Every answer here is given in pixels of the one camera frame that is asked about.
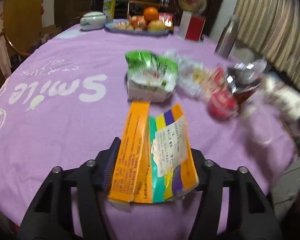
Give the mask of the orange medicine box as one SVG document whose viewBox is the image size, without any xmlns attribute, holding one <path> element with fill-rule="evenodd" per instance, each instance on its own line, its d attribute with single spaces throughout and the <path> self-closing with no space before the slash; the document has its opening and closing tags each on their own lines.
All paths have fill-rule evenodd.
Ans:
<svg viewBox="0 0 300 240">
<path fill-rule="evenodd" d="M 149 107 L 133 102 L 126 118 L 108 194 L 118 210 L 169 202 L 199 184 L 181 105 L 157 117 L 149 115 Z"/>
</svg>

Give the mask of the silver red snack wrapper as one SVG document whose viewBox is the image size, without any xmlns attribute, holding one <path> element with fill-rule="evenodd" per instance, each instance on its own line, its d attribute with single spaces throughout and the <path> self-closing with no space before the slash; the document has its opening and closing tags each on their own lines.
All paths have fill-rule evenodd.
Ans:
<svg viewBox="0 0 300 240">
<path fill-rule="evenodd" d="M 226 70 L 225 81 L 239 105 L 247 101 L 261 85 L 267 61 L 260 59 L 251 63 L 237 63 Z"/>
</svg>

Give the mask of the clear plastic bag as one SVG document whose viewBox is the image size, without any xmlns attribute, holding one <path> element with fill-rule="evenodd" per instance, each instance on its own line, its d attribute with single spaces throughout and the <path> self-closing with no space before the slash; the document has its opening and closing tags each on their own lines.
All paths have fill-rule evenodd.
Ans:
<svg viewBox="0 0 300 240">
<path fill-rule="evenodd" d="M 199 99 L 203 96 L 202 82 L 209 74 L 204 64 L 173 50 L 168 50 L 164 56 L 178 65 L 177 87 L 191 98 Z"/>
</svg>

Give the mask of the clear bowl red scraps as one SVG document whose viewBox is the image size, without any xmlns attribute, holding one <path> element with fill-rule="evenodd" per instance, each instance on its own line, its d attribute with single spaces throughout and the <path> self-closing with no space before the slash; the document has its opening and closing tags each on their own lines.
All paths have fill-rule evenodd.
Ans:
<svg viewBox="0 0 300 240">
<path fill-rule="evenodd" d="M 238 103 L 226 86 L 225 72 L 217 67 L 209 73 L 206 83 L 207 110 L 217 119 L 228 119 L 238 114 Z"/>
</svg>

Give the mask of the purple printed tablecloth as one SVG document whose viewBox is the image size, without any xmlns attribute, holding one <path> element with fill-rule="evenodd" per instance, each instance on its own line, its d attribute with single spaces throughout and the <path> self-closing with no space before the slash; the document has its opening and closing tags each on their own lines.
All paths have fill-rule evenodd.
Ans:
<svg viewBox="0 0 300 240">
<path fill-rule="evenodd" d="M 55 166 L 78 168 L 122 140 L 136 102 L 127 100 L 127 52 L 173 50 L 208 69 L 237 63 L 215 47 L 208 38 L 81 31 L 79 25 L 39 47 L 0 89 L 0 210 L 20 227 Z M 293 145 L 275 109 L 258 106 L 243 122 L 214 118 L 204 101 L 183 92 L 149 103 L 152 117 L 181 105 L 199 184 L 169 202 L 132 203 L 129 211 L 108 200 L 110 184 L 97 194 L 110 239 L 281 239 L 266 194 L 292 161 Z M 74 231 L 82 236 L 76 188 L 71 202 Z"/>
</svg>

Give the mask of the white printed paper cup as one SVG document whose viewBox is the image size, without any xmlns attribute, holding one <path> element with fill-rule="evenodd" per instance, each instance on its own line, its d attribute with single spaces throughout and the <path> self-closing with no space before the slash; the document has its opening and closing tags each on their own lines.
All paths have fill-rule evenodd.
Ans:
<svg viewBox="0 0 300 240">
<path fill-rule="evenodd" d="M 262 78 L 265 101 L 275 106 L 288 120 L 300 119 L 300 93 L 271 76 Z"/>
</svg>

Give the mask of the white small carton box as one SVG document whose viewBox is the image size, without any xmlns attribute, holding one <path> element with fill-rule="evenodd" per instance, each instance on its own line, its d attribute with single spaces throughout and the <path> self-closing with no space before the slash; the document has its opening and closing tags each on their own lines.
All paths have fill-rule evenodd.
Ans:
<svg viewBox="0 0 300 240">
<path fill-rule="evenodd" d="M 163 103 L 170 99 L 174 89 L 168 91 L 158 86 L 141 85 L 127 77 L 127 100 L 128 101 L 149 101 Z"/>
</svg>

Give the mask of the green white snack bag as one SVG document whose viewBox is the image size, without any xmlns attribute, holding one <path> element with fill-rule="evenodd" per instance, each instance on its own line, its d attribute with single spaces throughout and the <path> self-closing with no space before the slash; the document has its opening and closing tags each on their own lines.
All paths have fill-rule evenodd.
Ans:
<svg viewBox="0 0 300 240">
<path fill-rule="evenodd" d="M 142 88 L 174 91 L 178 78 L 178 64 L 171 59 L 147 50 L 125 54 L 128 64 L 127 80 Z"/>
</svg>

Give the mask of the steel water bottle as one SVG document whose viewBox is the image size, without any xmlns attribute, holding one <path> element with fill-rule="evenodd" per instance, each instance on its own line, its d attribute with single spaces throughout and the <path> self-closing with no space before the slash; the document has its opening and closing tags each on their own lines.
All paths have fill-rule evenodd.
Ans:
<svg viewBox="0 0 300 240">
<path fill-rule="evenodd" d="M 228 58 L 235 44 L 238 34 L 239 19 L 236 15 L 229 18 L 229 22 L 223 29 L 223 32 L 217 42 L 215 53 L 223 58 Z"/>
</svg>

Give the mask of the white ceramic lidded jar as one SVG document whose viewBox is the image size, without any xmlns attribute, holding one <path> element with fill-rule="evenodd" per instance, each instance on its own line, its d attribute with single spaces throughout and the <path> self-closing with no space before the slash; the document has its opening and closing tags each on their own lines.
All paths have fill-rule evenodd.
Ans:
<svg viewBox="0 0 300 240">
<path fill-rule="evenodd" d="M 104 28 L 107 18 L 103 12 L 87 12 L 80 19 L 81 29 L 84 31 L 97 30 Z"/>
</svg>

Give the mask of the beige checked curtain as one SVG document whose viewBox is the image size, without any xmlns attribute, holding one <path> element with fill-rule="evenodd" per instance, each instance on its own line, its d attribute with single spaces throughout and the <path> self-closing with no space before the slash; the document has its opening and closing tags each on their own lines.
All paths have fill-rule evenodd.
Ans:
<svg viewBox="0 0 300 240">
<path fill-rule="evenodd" d="M 237 0 L 237 39 L 300 90 L 300 0 Z"/>
</svg>

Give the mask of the pomegranate fruit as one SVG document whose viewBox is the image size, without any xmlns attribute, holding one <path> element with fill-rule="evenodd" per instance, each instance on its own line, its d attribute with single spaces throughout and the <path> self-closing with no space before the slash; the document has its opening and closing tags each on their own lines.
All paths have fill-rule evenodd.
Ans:
<svg viewBox="0 0 300 240">
<path fill-rule="evenodd" d="M 146 30 L 147 29 L 147 20 L 142 15 L 135 15 L 129 17 L 129 23 L 134 29 Z"/>
</svg>

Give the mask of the yellow red apple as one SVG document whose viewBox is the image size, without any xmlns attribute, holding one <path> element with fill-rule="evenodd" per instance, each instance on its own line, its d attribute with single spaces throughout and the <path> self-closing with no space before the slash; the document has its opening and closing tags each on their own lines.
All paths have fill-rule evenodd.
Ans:
<svg viewBox="0 0 300 240">
<path fill-rule="evenodd" d="M 161 20 L 153 20 L 147 25 L 148 31 L 164 31 L 165 29 L 166 26 Z"/>
</svg>

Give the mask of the red snack packet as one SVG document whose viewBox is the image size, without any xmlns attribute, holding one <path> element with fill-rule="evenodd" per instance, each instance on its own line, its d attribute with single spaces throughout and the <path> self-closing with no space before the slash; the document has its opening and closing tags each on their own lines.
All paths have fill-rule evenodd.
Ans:
<svg viewBox="0 0 300 240">
<path fill-rule="evenodd" d="M 159 20 L 161 20 L 167 28 L 173 27 L 174 14 L 170 12 L 160 12 Z"/>
</svg>

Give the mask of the orange fruit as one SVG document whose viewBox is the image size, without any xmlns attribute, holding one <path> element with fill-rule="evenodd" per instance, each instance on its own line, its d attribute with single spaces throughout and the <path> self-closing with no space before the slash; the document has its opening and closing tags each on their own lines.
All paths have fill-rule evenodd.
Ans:
<svg viewBox="0 0 300 240">
<path fill-rule="evenodd" d="M 159 19 L 159 12 L 155 7 L 147 7 L 143 11 L 143 17 L 147 21 L 155 21 Z"/>
</svg>

